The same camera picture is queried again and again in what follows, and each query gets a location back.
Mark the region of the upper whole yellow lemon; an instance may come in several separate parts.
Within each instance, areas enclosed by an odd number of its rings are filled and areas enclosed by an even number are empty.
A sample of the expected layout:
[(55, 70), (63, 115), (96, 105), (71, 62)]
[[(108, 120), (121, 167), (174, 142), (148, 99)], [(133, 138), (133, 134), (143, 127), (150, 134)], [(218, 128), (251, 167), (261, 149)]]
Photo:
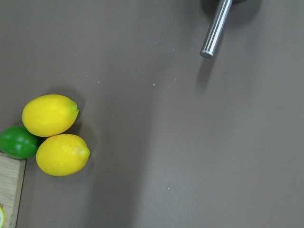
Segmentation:
[(27, 103), (22, 111), (26, 129), (39, 137), (50, 137), (68, 130), (76, 121), (79, 107), (63, 95), (43, 95)]

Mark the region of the steel scoop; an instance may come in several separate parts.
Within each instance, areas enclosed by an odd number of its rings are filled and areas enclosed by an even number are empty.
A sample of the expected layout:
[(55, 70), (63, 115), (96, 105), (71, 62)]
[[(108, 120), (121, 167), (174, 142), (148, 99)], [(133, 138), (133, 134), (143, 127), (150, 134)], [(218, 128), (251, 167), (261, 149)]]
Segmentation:
[(259, 11), (261, 0), (203, 0), (204, 11), (210, 11), (211, 23), (200, 50), (204, 58), (213, 58), (220, 43), (225, 24), (241, 27), (247, 24)]

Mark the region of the green lime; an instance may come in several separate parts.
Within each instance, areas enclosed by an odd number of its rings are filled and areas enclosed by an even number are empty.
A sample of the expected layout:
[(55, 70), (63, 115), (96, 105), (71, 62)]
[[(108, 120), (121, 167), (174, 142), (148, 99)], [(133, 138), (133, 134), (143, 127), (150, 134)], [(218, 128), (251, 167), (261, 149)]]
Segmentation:
[(15, 159), (34, 156), (40, 144), (41, 138), (31, 134), (24, 126), (13, 126), (0, 134), (0, 150)]

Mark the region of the lower lemon half slice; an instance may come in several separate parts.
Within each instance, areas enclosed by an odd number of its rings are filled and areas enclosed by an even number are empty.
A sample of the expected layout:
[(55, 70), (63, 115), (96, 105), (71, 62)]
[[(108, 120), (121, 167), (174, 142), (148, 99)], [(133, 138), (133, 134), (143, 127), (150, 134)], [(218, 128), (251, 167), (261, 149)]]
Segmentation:
[(3, 207), (0, 206), (0, 228), (4, 226), (4, 223), (5, 223), (5, 213)]

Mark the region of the wooden cutting board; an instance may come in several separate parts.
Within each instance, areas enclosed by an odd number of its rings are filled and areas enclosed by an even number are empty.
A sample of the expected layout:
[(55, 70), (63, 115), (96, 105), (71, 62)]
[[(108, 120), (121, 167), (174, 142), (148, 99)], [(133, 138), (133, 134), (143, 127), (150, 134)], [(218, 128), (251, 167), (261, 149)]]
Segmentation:
[(16, 226), (25, 164), (25, 160), (0, 154), (0, 205), (5, 213), (3, 228)]

